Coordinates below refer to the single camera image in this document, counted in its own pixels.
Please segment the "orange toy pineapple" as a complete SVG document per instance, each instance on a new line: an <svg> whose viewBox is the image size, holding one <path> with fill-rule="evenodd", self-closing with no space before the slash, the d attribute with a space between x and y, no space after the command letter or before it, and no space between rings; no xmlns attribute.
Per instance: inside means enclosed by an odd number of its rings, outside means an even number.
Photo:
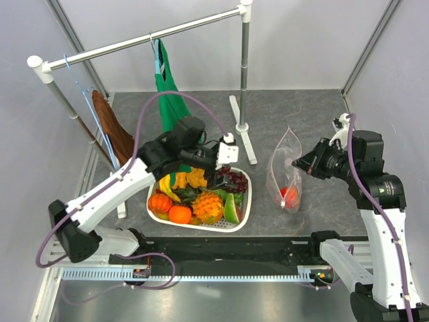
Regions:
<svg viewBox="0 0 429 322"><path fill-rule="evenodd" d="M193 213L204 224L214 225L223 217L223 200L215 193L203 191L191 205Z"/></svg>

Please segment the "toy watermelon slice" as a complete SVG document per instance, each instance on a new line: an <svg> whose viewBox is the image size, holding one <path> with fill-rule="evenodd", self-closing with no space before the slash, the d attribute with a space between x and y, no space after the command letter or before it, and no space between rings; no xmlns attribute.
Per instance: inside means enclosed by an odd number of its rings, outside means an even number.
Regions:
<svg viewBox="0 0 429 322"><path fill-rule="evenodd" d="M227 197L223 217L227 222L233 224L240 224L242 220L241 210L239 206L235 204L233 195Z"/></svg>

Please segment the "clear pink zip top bag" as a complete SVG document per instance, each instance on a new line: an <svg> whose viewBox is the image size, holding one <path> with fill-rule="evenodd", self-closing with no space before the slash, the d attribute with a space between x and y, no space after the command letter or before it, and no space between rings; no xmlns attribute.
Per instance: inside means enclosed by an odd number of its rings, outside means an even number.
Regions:
<svg viewBox="0 0 429 322"><path fill-rule="evenodd" d="M265 187L273 202L289 214L298 212L302 195L301 172L292 166L292 162L302 156L302 145L290 127L277 143L267 165ZM282 205L283 198L280 190L285 186L294 186L298 189L300 204L288 209Z"/></svg>

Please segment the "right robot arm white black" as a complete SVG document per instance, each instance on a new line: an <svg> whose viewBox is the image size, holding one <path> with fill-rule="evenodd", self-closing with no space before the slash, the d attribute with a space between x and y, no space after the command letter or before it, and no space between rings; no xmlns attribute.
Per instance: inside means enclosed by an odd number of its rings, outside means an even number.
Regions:
<svg viewBox="0 0 429 322"><path fill-rule="evenodd" d="M347 287L357 321L427 321L428 305L414 285L405 237L406 196L401 180L384 172L381 134L357 130L347 147L322 138L293 166L319 179L338 178L364 221L371 252L368 272L335 231L311 235L308 259L326 262Z"/></svg>

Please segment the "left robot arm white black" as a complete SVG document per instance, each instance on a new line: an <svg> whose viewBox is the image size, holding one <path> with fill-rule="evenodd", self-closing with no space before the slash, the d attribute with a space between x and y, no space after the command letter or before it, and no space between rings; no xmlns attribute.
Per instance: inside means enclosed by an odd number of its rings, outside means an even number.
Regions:
<svg viewBox="0 0 429 322"><path fill-rule="evenodd" d="M96 253L125 256L142 263L147 248L136 230L115 230L99 223L129 197L146 189L182 165L201 168L207 180L224 164L238 160L239 149L233 134L227 133L211 148L200 143L204 123L197 117L184 117L172 131L142 145L116 173L82 196L67 203L55 200L49 207L56 238L72 263L87 260Z"/></svg>

